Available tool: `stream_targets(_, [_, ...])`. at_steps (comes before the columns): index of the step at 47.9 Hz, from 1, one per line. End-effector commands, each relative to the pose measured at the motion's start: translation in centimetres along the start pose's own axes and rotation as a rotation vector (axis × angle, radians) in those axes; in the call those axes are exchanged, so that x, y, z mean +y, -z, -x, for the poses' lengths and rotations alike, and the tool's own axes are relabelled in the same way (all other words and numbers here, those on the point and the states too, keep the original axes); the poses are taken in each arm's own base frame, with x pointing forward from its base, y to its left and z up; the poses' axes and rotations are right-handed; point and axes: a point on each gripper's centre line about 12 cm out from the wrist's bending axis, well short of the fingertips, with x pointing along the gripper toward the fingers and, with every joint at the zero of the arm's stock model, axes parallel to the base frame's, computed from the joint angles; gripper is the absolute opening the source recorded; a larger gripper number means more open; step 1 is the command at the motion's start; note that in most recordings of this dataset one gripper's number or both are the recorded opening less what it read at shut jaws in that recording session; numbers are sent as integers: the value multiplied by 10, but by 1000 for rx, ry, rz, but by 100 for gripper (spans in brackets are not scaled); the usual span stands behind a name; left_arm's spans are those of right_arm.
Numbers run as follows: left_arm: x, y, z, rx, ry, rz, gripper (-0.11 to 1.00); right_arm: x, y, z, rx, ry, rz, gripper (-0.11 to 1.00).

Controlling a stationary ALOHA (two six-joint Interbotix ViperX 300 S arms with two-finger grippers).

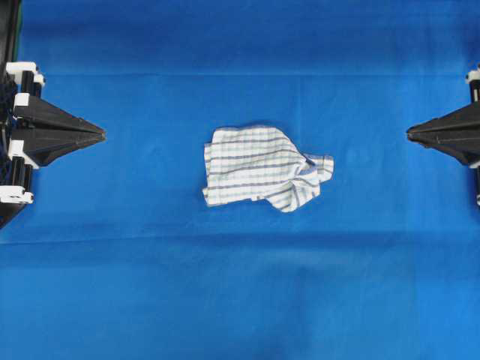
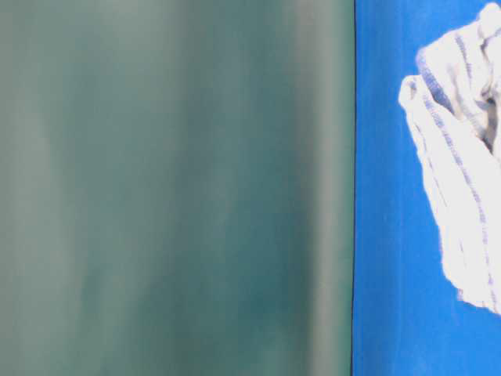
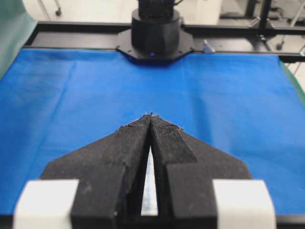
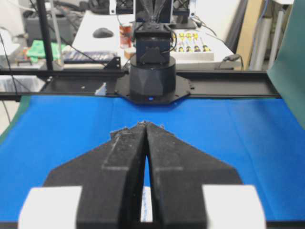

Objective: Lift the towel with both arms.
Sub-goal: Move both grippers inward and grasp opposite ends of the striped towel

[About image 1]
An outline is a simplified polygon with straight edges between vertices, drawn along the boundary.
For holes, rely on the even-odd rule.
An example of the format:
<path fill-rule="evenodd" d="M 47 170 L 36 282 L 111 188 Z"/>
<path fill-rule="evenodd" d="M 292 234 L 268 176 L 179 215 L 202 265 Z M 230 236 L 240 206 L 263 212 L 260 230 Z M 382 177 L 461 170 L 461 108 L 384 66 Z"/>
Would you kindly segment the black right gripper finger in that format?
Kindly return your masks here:
<path fill-rule="evenodd" d="M 454 148 L 452 145 L 441 145 L 437 143 L 427 142 L 423 139 L 416 139 L 411 137 L 410 135 L 407 136 L 407 139 L 413 143 L 417 143 L 426 149 L 435 149 L 438 152 L 442 152 L 443 154 L 449 155 L 459 161 L 462 165 L 467 166 L 471 169 L 475 169 L 479 167 L 479 155 L 473 154 L 472 152 L 465 151 L 465 150 L 458 150 Z"/>
<path fill-rule="evenodd" d="M 419 139 L 423 134 L 447 136 L 449 139 L 478 139 L 479 102 L 412 126 L 406 134 L 409 139 Z"/>

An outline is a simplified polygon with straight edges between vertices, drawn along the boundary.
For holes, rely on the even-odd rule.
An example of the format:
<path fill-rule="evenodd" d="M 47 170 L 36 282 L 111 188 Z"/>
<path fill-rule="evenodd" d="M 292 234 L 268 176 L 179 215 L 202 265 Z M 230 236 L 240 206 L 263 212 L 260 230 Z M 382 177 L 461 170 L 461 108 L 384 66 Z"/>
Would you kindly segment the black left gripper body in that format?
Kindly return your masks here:
<path fill-rule="evenodd" d="M 1 202 L 31 204 L 32 172 L 39 166 L 23 151 L 25 141 L 12 138 L 20 126 L 14 115 L 39 98 L 45 86 L 44 75 L 33 61 L 8 61 L 1 65 Z"/>

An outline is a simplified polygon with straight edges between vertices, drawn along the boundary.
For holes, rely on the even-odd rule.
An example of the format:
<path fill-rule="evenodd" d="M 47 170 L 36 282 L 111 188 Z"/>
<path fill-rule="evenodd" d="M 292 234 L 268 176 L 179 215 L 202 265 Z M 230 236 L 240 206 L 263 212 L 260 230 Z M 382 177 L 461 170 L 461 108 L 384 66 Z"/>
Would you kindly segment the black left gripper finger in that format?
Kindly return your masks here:
<path fill-rule="evenodd" d="M 16 129 L 13 131 L 13 166 L 46 167 L 57 158 L 103 142 L 104 135 L 72 130 Z"/>
<path fill-rule="evenodd" d="M 29 93 L 19 93 L 15 95 L 13 115 L 15 118 L 26 120 L 33 125 L 43 125 L 58 130 L 105 134 L 104 129 L 97 125 L 83 118 L 71 115 Z"/>

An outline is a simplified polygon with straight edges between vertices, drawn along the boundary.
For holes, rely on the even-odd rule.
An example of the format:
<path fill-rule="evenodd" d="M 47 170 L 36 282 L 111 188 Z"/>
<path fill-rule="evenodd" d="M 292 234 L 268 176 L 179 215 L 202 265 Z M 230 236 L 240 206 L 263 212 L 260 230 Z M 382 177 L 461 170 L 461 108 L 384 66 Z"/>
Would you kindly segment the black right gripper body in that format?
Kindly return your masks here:
<path fill-rule="evenodd" d="M 477 65 L 475 70 L 471 70 L 466 75 L 466 83 L 469 85 L 470 100 L 474 104 L 479 102 L 479 79 L 480 79 L 480 64 Z M 470 166 L 475 173 L 475 186 L 476 186 L 476 203 L 480 204 L 480 190 L 479 190 L 479 160 L 474 161 Z"/>

